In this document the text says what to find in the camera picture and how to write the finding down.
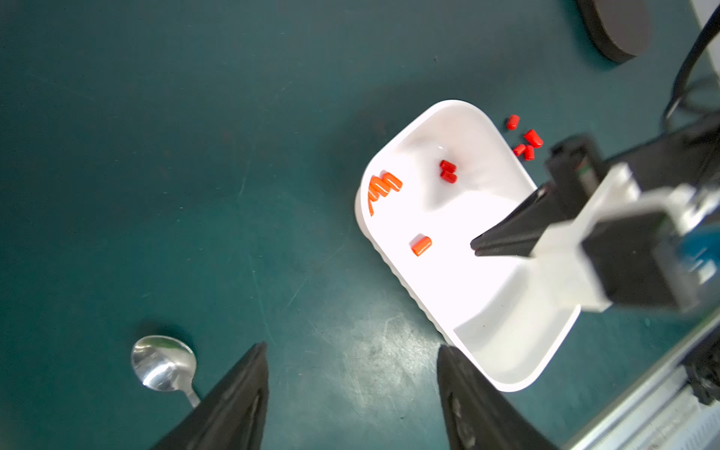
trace dark teal mat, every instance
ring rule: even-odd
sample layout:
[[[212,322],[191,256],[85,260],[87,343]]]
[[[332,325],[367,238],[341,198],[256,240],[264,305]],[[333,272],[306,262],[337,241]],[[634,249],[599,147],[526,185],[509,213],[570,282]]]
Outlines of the dark teal mat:
[[[538,130],[537,182],[573,133],[654,136],[698,26],[648,3],[622,66],[571,0],[0,3],[0,446],[150,446],[189,412],[130,368],[160,331],[201,395],[269,342],[265,449],[445,449],[441,338],[357,229],[362,171],[448,98]],[[582,315],[508,397],[561,444],[695,322]]]

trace white plastic tray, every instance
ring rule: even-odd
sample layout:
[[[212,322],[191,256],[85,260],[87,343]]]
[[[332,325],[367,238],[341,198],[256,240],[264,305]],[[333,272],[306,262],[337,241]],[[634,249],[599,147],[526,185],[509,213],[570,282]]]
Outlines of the white plastic tray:
[[[440,178],[443,159],[457,165],[457,183]],[[383,171],[402,190],[373,202],[371,217],[368,185]],[[392,273],[445,339],[506,392],[535,381],[580,314],[543,294],[520,295],[526,259],[478,258],[470,249],[535,188],[485,113],[446,100],[373,157],[355,199],[358,225]],[[433,245],[418,257],[410,244],[420,234]]]

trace metal spoon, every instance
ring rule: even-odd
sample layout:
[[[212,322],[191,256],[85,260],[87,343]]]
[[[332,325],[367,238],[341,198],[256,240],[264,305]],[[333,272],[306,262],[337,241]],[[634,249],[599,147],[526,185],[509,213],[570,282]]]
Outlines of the metal spoon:
[[[200,404],[192,389],[197,360],[182,341],[168,336],[146,336],[132,346],[130,362],[146,387],[160,392],[181,390],[193,408]]]

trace metal frame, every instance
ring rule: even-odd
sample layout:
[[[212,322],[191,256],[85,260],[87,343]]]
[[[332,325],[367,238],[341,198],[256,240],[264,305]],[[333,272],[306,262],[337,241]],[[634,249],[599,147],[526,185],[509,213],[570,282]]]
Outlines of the metal frame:
[[[720,307],[575,434],[566,450],[617,449],[687,384],[685,356],[720,325]]]

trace spoon handle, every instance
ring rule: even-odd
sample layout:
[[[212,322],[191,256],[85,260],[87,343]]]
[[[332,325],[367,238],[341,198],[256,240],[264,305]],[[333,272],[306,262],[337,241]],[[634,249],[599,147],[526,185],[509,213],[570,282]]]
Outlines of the spoon handle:
[[[191,387],[184,392],[187,396],[187,400],[190,401],[190,405],[192,405],[193,408],[197,408],[197,406],[200,404],[200,397],[197,396],[197,394]]]

